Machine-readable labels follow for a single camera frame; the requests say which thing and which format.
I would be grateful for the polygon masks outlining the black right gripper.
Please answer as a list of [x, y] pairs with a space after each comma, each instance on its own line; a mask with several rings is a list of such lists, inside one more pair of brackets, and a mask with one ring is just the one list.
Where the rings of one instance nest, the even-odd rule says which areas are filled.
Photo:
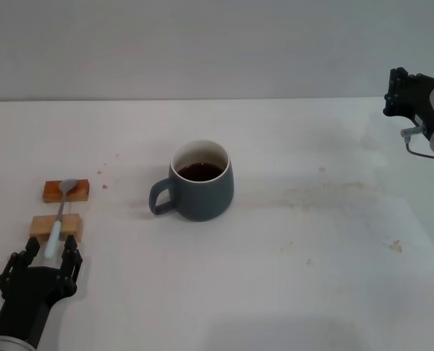
[[383, 114], [411, 120], [417, 115], [428, 127], [434, 127], [434, 108], [430, 101], [433, 90], [434, 78], [422, 74], [409, 75], [403, 67], [391, 69]]

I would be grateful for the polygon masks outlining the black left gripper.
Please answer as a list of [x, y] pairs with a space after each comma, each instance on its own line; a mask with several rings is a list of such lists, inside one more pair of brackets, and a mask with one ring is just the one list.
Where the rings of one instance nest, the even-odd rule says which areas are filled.
[[83, 258], [73, 235], [68, 235], [61, 267], [29, 267], [40, 245], [30, 237], [25, 249], [13, 252], [0, 274], [4, 299], [0, 310], [0, 336], [9, 336], [38, 347], [52, 307], [77, 291]]

